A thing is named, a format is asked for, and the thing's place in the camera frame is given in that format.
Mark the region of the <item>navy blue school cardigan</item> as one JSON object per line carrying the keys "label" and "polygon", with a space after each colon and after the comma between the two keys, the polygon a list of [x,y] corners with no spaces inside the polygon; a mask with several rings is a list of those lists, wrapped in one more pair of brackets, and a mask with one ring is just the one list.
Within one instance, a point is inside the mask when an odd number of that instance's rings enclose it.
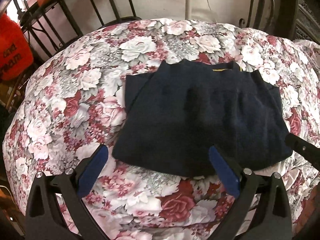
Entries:
{"label": "navy blue school cardigan", "polygon": [[125,82],[124,126],[115,159],[182,177],[214,173],[210,147],[262,170],[290,157],[279,88],[235,62],[162,62]]}

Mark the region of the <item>dark carved wooden cabinet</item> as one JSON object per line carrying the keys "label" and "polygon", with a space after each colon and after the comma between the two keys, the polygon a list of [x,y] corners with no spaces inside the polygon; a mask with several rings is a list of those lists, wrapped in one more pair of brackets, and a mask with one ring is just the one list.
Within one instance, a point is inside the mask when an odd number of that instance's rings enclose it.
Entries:
{"label": "dark carved wooden cabinet", "polygon": [[305,0],[280,0],[273,34],[289,40],[319,43],[319,20]]}

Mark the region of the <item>red plush pillow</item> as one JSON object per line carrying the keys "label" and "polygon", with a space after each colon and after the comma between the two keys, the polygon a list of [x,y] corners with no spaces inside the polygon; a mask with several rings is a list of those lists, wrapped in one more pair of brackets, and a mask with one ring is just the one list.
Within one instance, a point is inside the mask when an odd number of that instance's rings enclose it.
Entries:
{"label": "red plush pillow", "polygon": [[1,16],[1,80],[18,77],[33,64],[34,58],[20,26],[4,13]]}

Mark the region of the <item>white fan stand pole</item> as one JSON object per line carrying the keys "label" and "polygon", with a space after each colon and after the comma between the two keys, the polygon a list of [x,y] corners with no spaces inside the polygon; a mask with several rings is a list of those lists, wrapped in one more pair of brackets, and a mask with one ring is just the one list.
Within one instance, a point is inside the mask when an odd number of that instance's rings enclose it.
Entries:
{"label": "white fan stand pole", "polygon": [[185,0],[185,19],[190,20],[191,19],[191,0]]}

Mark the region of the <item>black metal rack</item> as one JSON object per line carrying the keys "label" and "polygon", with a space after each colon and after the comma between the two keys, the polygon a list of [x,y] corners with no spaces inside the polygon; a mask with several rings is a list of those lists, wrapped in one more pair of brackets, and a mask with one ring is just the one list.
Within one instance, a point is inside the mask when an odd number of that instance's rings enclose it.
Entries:
{"label": "black metal rack", "polygon": [[94,30],[138,20],[132,0],[13,0],[35,61],[46,61]]}

